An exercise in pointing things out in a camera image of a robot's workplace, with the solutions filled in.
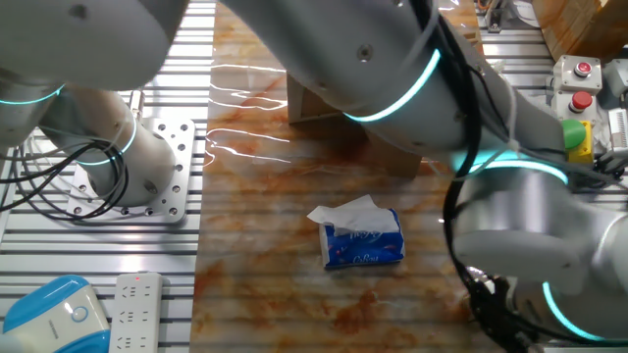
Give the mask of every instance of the black cable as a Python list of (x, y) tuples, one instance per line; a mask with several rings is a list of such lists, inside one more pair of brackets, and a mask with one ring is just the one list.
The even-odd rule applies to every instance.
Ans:
[(54, 172), (55, 170), (57, 170), (59, 165), (55, 165), (52, 166), (50, 168), (48, 168), (47, 170), (41, 171), (41, 172), (37, 172), (34, 173), (30, 176), (23, 176), (23, 177), (15, 177), (15, 178), (8, 178), (8, 179), (0, 179), (0, 184), (7, 184), (7, 183), (16, 183), (16, 182), (22, 182), (22, 181), (29, 181), (31, 179), (37, 178), (37, 177), (44, 177), (49, 175), (50, 173)]
[(52, 179), (54, 179), (58, 174), (60, 174), (61, 171), (64, 168), (66, 168), (71, 162), (75, 161), (78, 157), (80, 157), (80, 155), (82, 155), (83, 153), (87, 152), (88, 150), (94, 148), (95, 146), (97, 146), (97, 144), (90, 143), (90, 144), (88, 144), (88, 145), (86, 145), (84, 147), (81, 147), (75, 153), (73, 153), (68, 158), (66, 158), (65, 160), (60, 162), (58, 165), (56, 165), (55, 166), (56, 169), (54, 171), (52, 171), (52, 173), (50, 173), (50, 176), (48, 176), (43, 183), (41, 183), (36, 189), (34, 189), (31, 194), (24, 196), (24, 198), (22, 198), (21, 200), (15, 201), (12, 204), (0, 207), (0, 212), (5, 212), (5, 211), (11, 210), (13, 208), (16, 208), (16, 207), (24, 204), (25, 202), (27, 202), (31, 198), (33, 198), (37, 193), (41, 192), (50, 182), (52, 182)]
[[(115, 153), (112, 153), (111, 152), (112, 148), (110, 148), (108, 144), (103, 144), (102, 146), (100, 146), (99, 149), (102, 150), (107, 155), (107, 158), (109, 158), (109, 162), (110, 162), (110, 164), (112, 166), (112, 170), (113, 170), (113, 174), (114, 174), (113, 184), (117, 187), (117, 185), (119, 185), (119, 181), (120, 181), (119, 169), (120, 169), (120, 172), (122, 172), (122, 168), (125, 167), (124, 157), (122, 156), (122, 154), (118, 150), (113, 149)], [(21, 155), (22, 155), (22, 157), (24, 156), (24, 149), (21, 149)], [(28, 170), (27, 164), (24, 164), (24, 170), (25, 170), (25, 173), (27, 175), (29, 175), (30, 171)], [(125, 192), (127, 190), (127, 186), (129, 184), (129, 173), (128, 173), (127, 169), (124, 169), (124, 174), (125, 174), (125, 180), (124, 180), (123, 190), (120, 193), (118, 191), (116, 191), (116, 190), (112, 191), (98, 208), (96, 208), (94, 211), (90, 212), (87, 215), (82, 215), (81, 216), (81, 215), (75, 215), (75, 214), (69, 213), (66, 210), (63, 210), (60, 207), (58, 207), (57, 205), (55, 205), (50, 200), (48, 200), (48, 198), (43, 193), (39, 193), (38, 194), (39, 198), (41, 198), (46, 204), (48, 204), (53, 209), (55, 209), (58, 212), (66, 215), (67, 216), (66, 218), (54, 216), (50, 212), (43, 211), (43, 210), (39, 209), (30, 200), (28, 200), (27, 202), (28, 202), (28, 204), (30, 205), (30, 207), (32, 209), (34, 209), (39, 214), (41, 214), (42, 216), (44, 216), (44, 217), (46, 217), (46, 218), (48, 218), (50, 220), (78, 222), (78, 221), (93, 219), (93, 218), (96, 218), (98, 216), (101, 216), (101, 215), (107, 213), (109, 210), (111, 210), (120, 201), (122, 196), (124, 196), (124, 194), (125, 194)], [(33, 180), (29, 180), (28, 182), (30, 183), (32, 188), (35, 188), (35, 184), (34, 184)], [(22, 185), (20, 183), (17, 183), (17, 186), (18, 186), (18, 189), (19, 189), (20, 193), (22, 195), (24, 195), (25, 191), (22, 188)]]

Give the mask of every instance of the tissue box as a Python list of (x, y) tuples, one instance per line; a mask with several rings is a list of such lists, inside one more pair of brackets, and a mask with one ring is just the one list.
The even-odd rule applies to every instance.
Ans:
[(405, 255), (397, 213), (377, 207), (370, 195), (336, 208), (319, 206), (307, 217), (319, 224), (326, 268), (385, 264)]
[(323, 265), (337, 266), (372, 265), (398, 262), (405, 255), (401, 225), (394, 210), (398, 231), (380, 232), (358, 230), (335, 236), (334, 226), (319, 226)]

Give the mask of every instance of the white power strip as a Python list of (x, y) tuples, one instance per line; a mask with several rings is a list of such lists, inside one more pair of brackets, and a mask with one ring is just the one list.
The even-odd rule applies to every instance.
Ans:
[(161, 287), (159, 274), (118, 276), (109, 353), (157, 352)]

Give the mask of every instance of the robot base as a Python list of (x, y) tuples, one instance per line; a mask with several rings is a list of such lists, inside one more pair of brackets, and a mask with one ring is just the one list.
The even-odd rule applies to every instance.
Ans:
[[(176, 169), (168, 187), (153, 201), (140, 207), (114, 207), (91, 223), (125, 224), (175, 224), (185, 217), (187, 190), (191, 172), (192, 149), (194, 144), (194, 122), (189, 119), (172, 120), (144, 118), (142, 123), (149, 131), (163, 137), (175, 154)], [(87, 172), (77, 166), (73, 185), (84, 192), (72, 190), (73, 196), (96, 197), (90, 186)], [(67, 211), (76, 215), (85, 215), (102, 205), (101, 200), (80, 200), (70, 198)]]

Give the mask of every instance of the cable bundle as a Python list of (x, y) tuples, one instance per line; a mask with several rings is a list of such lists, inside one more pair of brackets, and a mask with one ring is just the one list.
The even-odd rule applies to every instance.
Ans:
[[(109, 210), (111, 210), (118, 202), (120, 202), (120, 200), (122, 199), (122, 197), (125, 195), (125, 192), (127, 191), (127, 187), (129, 185), (129, 171), (127, 170), (125, 161), (124, 161), (124, 157), (122, 156), (122, 154), (113, 146), (113, 143), (106, 141), (106, 140), (94, 140), (92, 142), (84, 142), (78, 145), (74, 145), (74, 146), (69, 146), (69, 147), (79, 147), (81, 146), (81, 148), (79, 150), (77, 150), (75, 153), (73, 153), (72, 155), (70, 155), (69, 157), (67, 157), (66, 159), (64, 159), (63, 161), (61, 161), (60, 163), (56, 164), (56, 165), (52, 165), (50, 168), (47, 168), (45, 170), (41, 169), (38, 165), (38, 163), (36, 162), (38, 159), (46, 159), (48, 156), (53, 155), (54, 153), (59, 152), (61, 149), (57, 149), (54, 151), (51, 151), (49, 153), (46, 154), (40, 154), (38, 156), (34, 156), (32, 154), (32, 138), (29, 139), (29, 141), (25, 142), (24, 145), (16, 148), (14, 150), (14, 154), (13, 157), (8, 157), (8, 156), (0, 156), (0, 159), (4, 159), (7, 161), (11, 161), (12, 167), (11, 167), (11, 172), (10, 172), (10, 178), (7, 179), (0, 179), (0, 183), (2, 184), (8, 184), (8, 183), (14, 183), (17, 188), (18, 191), (21, 193), (21, 195), (23, 196), (22, 199), (13, 202), (12, 204), (9, 205), (5, 205), (5, 206), (0, 206), (0, 212), (4, 212), (4, 211), (8, 211), (11, 210), (15, 207), (18, 207), (24, 203), (28, 203), (28, 205), (30, 205), (30, 207), (32, 207), (32, 209), (34, 209), (35, 211), (37, 211), (39, 214), (41, 214), (42, 216), (51, 219), (51, 220), (55, 220), (55, 221), (71, 221), (71, 222), (79, 222), (79, 221), (84, 221), (84, 220), (88, 220), (88, 219), (93, 219), (96, 218), (98, 216), (101, 216), (103, 214), (105, 214), (106, 212), (108, 212)], [(30, 157), (26, 156), (26, 147), (28, 146), (29, 151), (31, 153)], [(57, 205), (55, 205), (52, 201), (50, 201), (43, 193), (43, 189), (48, 186), (49, 184), (51, 184), (53, 182), (53, 180), (56, 177), (60, 177), (59, 174), (63, 171), (64, 168), (66, 168), (67, 166), (69, 166), (72, 162), (76, 161), (80, 156), (82, 156), (84, 153), (91, 151), (91, 150), (99, 150), (102, 151), (107, 158), (109, 159), (109, 163), (111, 165), (112, 168), (112, 172), (113, 172), (113, 177), (114, 177), (114, 188), (111, 192), (109, 192), (107, 195), (104, 195), (102, 197), (80, 197), (80, 196), (74, 196), (74, 195), (70, 195), (68, 193), (69, 196), (71, 197), (76, 197), (76, 198), (80, 198), (83, 200), (87, 200), (87, 201), (91, 201), (94, 199), (98, 199), (98, 198), (102, 198), (103, 199), (103, 203), (102, 205), (100, 205), (98, 208), (96, 208), (94, 211), (86, 214), (86, 215), (75, 215), (72, 213), (67, 212), (66, 210), (61, 209), (60, 207), (58, 207)], [(32, 172), (28, 165), (26, 163), (23, 163), (23, 175), (20, 176), (19, 172), (18, 172), (18, 166), (16, 164), (16, 162), (28, 162), (28, 161), (34, 161), (35, 165), (37, 167), (37, 172)], [(38, 177), (45, 177), (45, 180), (43, 183), (41, 183), (40, 185), (36, 185), (34, 180)], [(22, 183), (23, 182), (28, 182), (30, 184), (30, 186), (32, 187), (32, 191), (31, 192), (26, 192)], [(39, 198), (41, 198), (46, 204), (48, 204), (50, 207), (53, 208), (53, 210), (55, 210), (56, 212), (59, 212), (61, 214), (63, 214), (64, 216), (57, 216), (55, 214), (53, 214), (54, 211), (44, 211), (41, 210), (40, 208), (38, 208), (33, 202), (32, 199), (38, 196)]]

